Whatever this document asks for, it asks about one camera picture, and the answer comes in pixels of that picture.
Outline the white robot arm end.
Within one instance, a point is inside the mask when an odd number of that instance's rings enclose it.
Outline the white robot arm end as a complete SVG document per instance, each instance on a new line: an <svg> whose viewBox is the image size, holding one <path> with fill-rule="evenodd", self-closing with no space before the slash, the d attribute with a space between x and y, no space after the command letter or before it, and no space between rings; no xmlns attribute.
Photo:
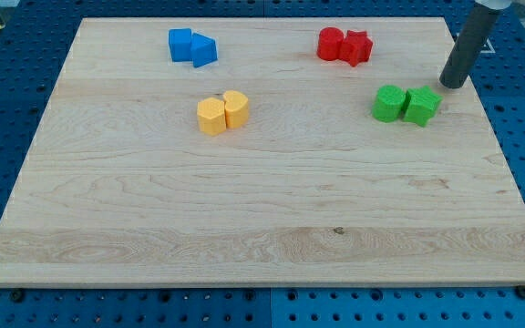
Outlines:
<svg viewBox="0 0 525 328"><path fill-rule="evenodd" d="M504 10L512 4L512 0L475 0L475 3L492 10Z"/></svg>

